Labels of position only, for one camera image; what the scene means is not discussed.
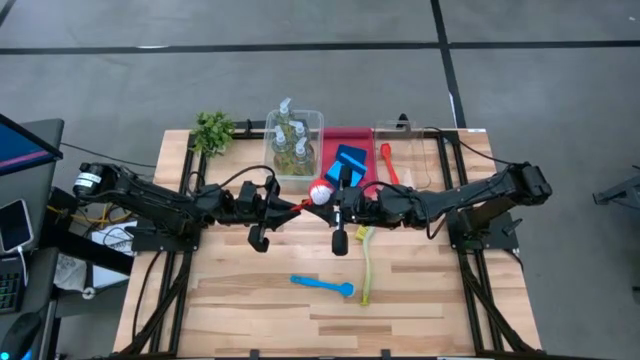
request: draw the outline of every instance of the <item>wooden tabletop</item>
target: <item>wooden tabletop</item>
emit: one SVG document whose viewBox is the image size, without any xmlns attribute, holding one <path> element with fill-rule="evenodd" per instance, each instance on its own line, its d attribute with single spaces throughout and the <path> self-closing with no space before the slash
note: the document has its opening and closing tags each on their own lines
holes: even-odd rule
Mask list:
<svg viewBox="0 0 640 360">
<path fill-rule="evenodd" d="M 165 133 L 156 184 L 178 190 L 188 136 L 186 130 Z M 485 132 L 460 130 L 460 138 L 491 153 Z M 240 169 L 262 163 L 262 146 L 262 140 L 236 141 L 225 156 L 209 161 L 206 182 L 220 183 Z M 392 142 L 391 146 L 401 182 L 444 190 L 435 140 Z M 492 161 L 465 148 L 463 154 L 469 181 L 495 172 Z M 449 161 L 457 179 L 451 149 Z M 193 164 L 196 170 L 197 159 Z M 378 165 L 378 177 L 388 180 L 384 164 L 380 161 Z M 260 171 L 249 172 L 228 188 L 237 192 L 242 181 L 263 183 L 264 178 Z M 303 198 L 286 188 L 281 195 L 295 202 Z M 332 254 L 331 229 L 309 213 L 277 232 L 268 231 L 271 246 L 265 254 L 247 243 L 245 227 L 216 225 L 205 230 L 191 267 L 178 356 L 248 356 L 251 349 L 265 356 L 376 356 L 380 349 L 390 349 L 398 356 L 473 354 L 457 256 L 449 247 L 446 227 L 432 241 L 424 231 L 376 230 L 370 245 L 374 274 L 367 307 L 360 305 L 360 291 L 353 298 L 342 298 L 328 290 L 289 282 L 292 274 L 299 274 L 352 282 L 361 290 L 365 262 L 362 246 L 355 240 L 356 229 L 346 229 L 349 254 L 344 257 Z M 518 263 L 499 250 L 486 251 L 485 256 L 496 305 L 524 341 L 539 347 Z M 144 253 L 135 259 L 114 351 L 131 342 L 132 318 L 152 257 Z M 163 254 L 152 269 L 138 331 L 155 309 L 164 262 Z M 491 348 L 486 314 L 479 303 L 478 311 L 485 347 Z M 172 317 L 170 308 L 161 350 L 168 347 Z"/>
</svg>

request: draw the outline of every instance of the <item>red and white ball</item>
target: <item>red and white ball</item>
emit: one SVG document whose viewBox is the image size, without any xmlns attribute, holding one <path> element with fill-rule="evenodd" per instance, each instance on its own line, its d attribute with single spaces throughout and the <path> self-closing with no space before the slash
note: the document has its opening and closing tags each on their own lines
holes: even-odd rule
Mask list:
<svg viewBox="0 0 640 360">
<path fill-rule="evenodd" d="M 331 198 L 333 187 L 325 179 L 315 179 L 309 185 L 309 198 L 314 205 L 324 205 Z"/>
</svg>

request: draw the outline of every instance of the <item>blue spoon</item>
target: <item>blue spoon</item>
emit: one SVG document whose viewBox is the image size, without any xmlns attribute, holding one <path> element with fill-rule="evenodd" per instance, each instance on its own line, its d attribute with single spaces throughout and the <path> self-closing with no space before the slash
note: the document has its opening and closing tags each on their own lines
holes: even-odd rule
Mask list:
<svg viewBox="0 0 640 360">
<path fill-rule="evenodd" d="M 341 285 L 336 285 L 298 275 L 291 275 L 291 282 L 304 286 L 319 287 L 337 291 L 344 297 L 351 297 L 356 293 L 356 287 L 353 286 L 352 283 L 343 283 Z"/>
</svg>

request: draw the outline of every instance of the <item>potted plant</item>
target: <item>potted plant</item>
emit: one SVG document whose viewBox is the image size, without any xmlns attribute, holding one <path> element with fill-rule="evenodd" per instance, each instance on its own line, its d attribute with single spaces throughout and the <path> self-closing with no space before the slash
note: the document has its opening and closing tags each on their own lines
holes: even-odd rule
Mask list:
<svg viewBox="0 0 640 360">
<path fill-rule="evenodd" d="M 196 137 L 193 150 L 207 158 L 224 154 L 233 140 L 234 130 L 235 125 L 228 114 L 222 111 L 213 114 L 201 112 L 196 120 L 196 128 L 191 131 Z"/>
</svg>

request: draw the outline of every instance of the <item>monitor screen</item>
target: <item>monitor screen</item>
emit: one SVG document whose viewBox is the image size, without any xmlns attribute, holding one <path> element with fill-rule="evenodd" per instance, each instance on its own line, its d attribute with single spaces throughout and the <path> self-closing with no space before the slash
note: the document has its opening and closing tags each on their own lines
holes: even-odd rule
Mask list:
<svg viewBox="0 0 640 360">
<path fill-rule="evenodd" d="M 59 159 L 51 146 L 6 117 L 0 120 L 0 175 Z"/>
</svg>

